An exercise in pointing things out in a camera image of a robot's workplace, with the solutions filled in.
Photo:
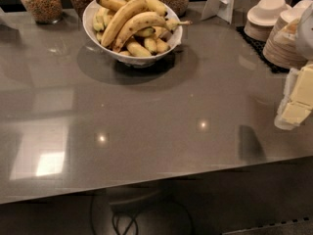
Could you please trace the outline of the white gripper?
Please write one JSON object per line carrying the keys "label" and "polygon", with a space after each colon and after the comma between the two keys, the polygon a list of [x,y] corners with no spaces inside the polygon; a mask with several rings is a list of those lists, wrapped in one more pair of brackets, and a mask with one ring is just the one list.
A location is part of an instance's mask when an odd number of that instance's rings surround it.
{"label": "white gripper", "polygon": [[[313,60],[313,4],[302,14],[295,35],[297,52],[308,61]],[[290,69],[286,77],[283,99],[274,124],[282,130],[293,130],[313,111],[313,66]]]}

